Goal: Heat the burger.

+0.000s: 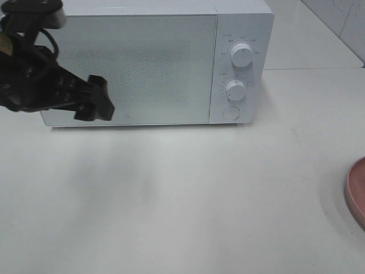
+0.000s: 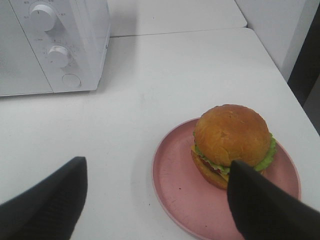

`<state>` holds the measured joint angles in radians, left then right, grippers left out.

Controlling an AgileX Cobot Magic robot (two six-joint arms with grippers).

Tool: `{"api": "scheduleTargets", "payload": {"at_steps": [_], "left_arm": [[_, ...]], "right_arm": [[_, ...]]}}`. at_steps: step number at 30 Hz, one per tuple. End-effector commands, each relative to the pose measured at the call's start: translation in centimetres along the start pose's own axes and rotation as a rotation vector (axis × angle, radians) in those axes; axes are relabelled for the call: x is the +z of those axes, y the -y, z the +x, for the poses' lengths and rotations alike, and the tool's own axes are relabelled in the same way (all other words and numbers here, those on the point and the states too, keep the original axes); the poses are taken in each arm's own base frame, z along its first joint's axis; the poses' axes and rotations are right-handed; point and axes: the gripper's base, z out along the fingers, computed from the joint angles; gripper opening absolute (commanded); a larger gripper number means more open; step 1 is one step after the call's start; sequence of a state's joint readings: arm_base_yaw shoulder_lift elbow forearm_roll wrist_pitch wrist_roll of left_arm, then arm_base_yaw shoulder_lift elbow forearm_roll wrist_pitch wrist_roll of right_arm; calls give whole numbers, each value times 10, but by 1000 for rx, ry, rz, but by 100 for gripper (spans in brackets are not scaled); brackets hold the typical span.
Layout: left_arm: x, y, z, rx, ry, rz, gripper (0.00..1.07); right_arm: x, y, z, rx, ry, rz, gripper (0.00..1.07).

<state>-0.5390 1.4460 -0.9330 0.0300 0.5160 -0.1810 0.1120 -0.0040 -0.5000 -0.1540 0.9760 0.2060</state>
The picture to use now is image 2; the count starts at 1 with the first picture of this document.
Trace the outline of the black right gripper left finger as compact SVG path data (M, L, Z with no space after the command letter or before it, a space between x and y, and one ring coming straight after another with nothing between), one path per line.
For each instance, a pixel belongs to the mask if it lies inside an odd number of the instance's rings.
M83 211L87 191L87 161L77 156L0 205L0 238L69 240Z

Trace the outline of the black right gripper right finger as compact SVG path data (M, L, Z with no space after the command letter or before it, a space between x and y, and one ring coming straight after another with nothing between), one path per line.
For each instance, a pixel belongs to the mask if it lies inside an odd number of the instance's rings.
M227 201L246 240L318 240L320 213L240 160L230 166Z

